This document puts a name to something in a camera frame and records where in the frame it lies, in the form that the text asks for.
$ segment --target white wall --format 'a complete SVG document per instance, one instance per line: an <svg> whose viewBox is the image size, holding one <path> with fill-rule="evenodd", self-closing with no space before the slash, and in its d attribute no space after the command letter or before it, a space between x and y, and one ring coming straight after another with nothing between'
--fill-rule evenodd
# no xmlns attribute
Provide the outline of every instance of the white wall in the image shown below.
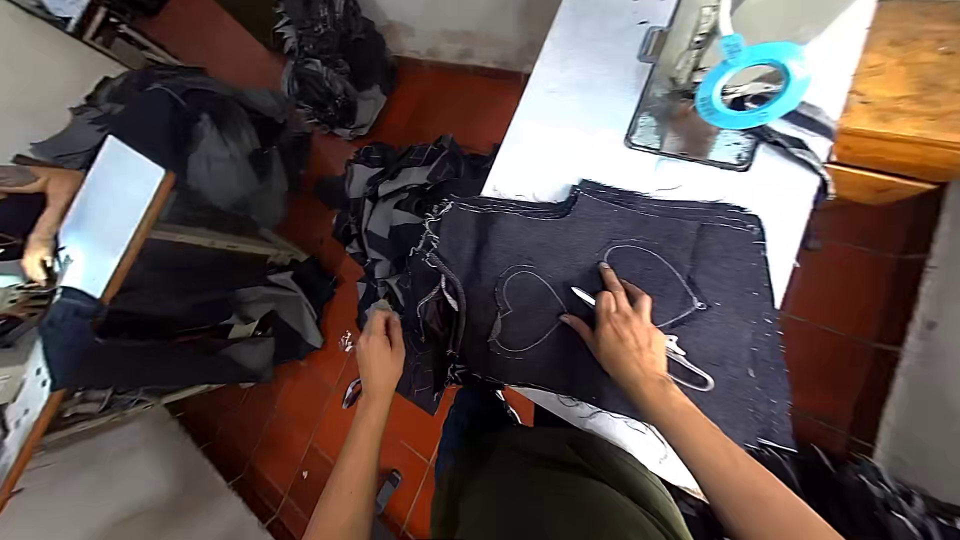
<svg viewBox="0 0 960 540"><path fill-rule="evenodd" d="M270 540L163 407L35 455L0 513L9 540Z"/></svg>
<svg viewBox="0 0 960 540"><path fill-rule="evenodd" d="M874 458L960 504L960 185L945 197Z"/></svg>
<svg viewBox="0 0 960 540"><path fill-rule="evenodd" d="M0 163L61 130L67 110L126 68L0 0Z"/></svg>
<svg viewBox="0 0 960 540"><path fill-rule="evenodd" d="M530 72L560 0L359 0L399 55Z"/></svg>

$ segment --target person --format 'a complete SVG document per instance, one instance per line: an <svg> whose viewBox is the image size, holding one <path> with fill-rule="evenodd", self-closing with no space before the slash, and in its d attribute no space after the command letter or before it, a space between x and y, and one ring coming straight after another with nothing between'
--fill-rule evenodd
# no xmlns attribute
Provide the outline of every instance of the person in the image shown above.
<svg viewBox="0 0 960 540"><path fill-rule="evenodd" d="M677 452L728 534L839 539L667 376L650 297L609 265L600 272L607 290L596 297L596 328L561 319ZM357 344L363 394L304 540L370 536L379 446L403 355L396 314L375 313ZM438 449L434 537L690 538L662 483L630 454L575 428L538 427L537 419L532 428L513 426L506 414L490 414L498 401L482 389L457 392Z"/></svg>
<svg viewBox="0 0 960 540"><path fill-rule="evenodd" d="M19 260L28 280L46 285L57 230L83 181L80 171L0 165L0 262Z"/></svg>

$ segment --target wooden cabinet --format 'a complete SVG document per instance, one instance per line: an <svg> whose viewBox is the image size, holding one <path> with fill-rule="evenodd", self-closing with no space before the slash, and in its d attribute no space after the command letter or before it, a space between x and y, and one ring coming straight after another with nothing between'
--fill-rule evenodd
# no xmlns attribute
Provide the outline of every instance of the wooden cabinet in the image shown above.
<svg viewBox="0 0 960 540"><path fill-rule="evenodd" d="M879 2L828 168L868 204L960 180L960 2Z"/></svg>

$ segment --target heart-shaped stitching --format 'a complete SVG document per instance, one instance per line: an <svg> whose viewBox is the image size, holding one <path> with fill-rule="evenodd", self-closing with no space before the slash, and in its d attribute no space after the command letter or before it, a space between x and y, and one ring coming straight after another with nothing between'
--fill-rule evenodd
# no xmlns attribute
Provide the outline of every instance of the heart-shaped stitching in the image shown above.
<svg viewBox="0 0 960 540"><path fill-rule="evenodd" d="M500 337L500 333L503 330L503 320L514 311L514 309L510 305L510 301L507 298L507 289L508 289L508 286L510 285L510 281L513 278L521 275L530 275L537 278L537 280L539 280L540 282L542 282L546 286L547 290L550 291L550 294L552 294L553 297L557 299L557 303L560 305L560 308L562 310L561 312L566 312L566 304L564 304L564 300L560 298L560 295L557 294L557 291L554 290L553 286L550 285L550 283L548 283L547 280L545 280L540 274L537 273L536 266L531 266L529 264L518 264L504 270L503 273L500 274L500 279L498 280L497 288L494 291L494 297L496 298L496 304L497 304L497 312L496 312L496 319L493 321L493 328L490 332L490 338L488 338L488 341L491 343L494 343L497 347L499 347L500 349L508 353L523 353L525 351L529 351L533 349L534 347L542 343L547 337L549 337L550 334L553 333L553 331L556 330L557 327L561 324L560 319L555 318L553 326L551 326L550 329L542 337L537 339L531 345L523 347L522 349L511 349L500 342L499 337Z"/></svg>
<svg viewBox="0 0 960 540"><path fill-rule="evenodd" d="M665 321L665 322L662 322L662 323L659 323L659 324L657 325L657 328L663 328L663 327L665 327L665 326L667 326L667 325L670 325L670 324L672 324L672 323L675 323L675 322L683 319L684 317L686 317L686 316L689 315L690 313L696 311L697 309L706 309L706 308L707 308L707 305L704 304L699 298L697 298L697 295L693 293L693 290L690 288L690 285L688 285L688 284L686 283L686 280L685 280L684 277L680 274L680 272L678 272L677 269L676 269L672 264L670 264L669 262L667 262L667 260L666 260L665 258L661 257L660 254L658 254L657 252L655 252L655 251L653 251L653 250L649 250L649 249L647 249L647 248L644 248L644 247L641 247L641 246L637 246L637 245L635 245L635 244L616 243L615 245L607 248L607 250L603 253L603 261L606 262L607 264L609 264L609 263L610 263L610 254L613 253L614 250L621 249L621 248L632 248L632 249L640 250L640 251L642 251L642 252L644 252L644 253L648 253L648 254L654 256L655 258L657 258L657 260L659 260L660 262L662 262L663 265L666 266L666 268L677 278L677 281L678 281L678 282L680 283L680 285L684 288L684 291L686 292L686 294L690 297L690 307L688 307L687 309L685 309L682 313L680 313L680 314L678 314L678 315L675 315L674 317L670 318L669 320L667 320L667 321Z"/></svg>

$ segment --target red tile floor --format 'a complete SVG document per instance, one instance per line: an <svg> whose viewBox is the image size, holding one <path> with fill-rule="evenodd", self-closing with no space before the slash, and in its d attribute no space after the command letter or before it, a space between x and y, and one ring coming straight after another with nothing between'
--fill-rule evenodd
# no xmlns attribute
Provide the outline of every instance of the red tile floor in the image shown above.
<svg viewBox="0 0 960 540"><path fill-rule="evenodd" d="M283 58L214 0L171 0L140 27L216 77L278 86ZM396 92L364 140L315 134L304 193L321 176L343 172L344 162L368 141L402 145L452 133L469 150L489 152L506 133L524 82L516 73L416 61L402 61L398 76ZM939 201L933 193L885 207L840 202L813 216L818 246L800 254L781 317L798 440L839 454L870 450ZM309 195L292 196L279 230L340 277L323 316L323 349L282 366L269 384L227 386L171 407L277 539L302 536L353 416L340 400L357 366L337 341L345 331L358 333L354 282L360 268L330 237L331 218ZM452 398L448 391L435 416L402 398L394 401L380 466L403 475L385 512L399 534L428 534L433 461ZM509 399L529 423L532 404L516 393Z"/></svg>

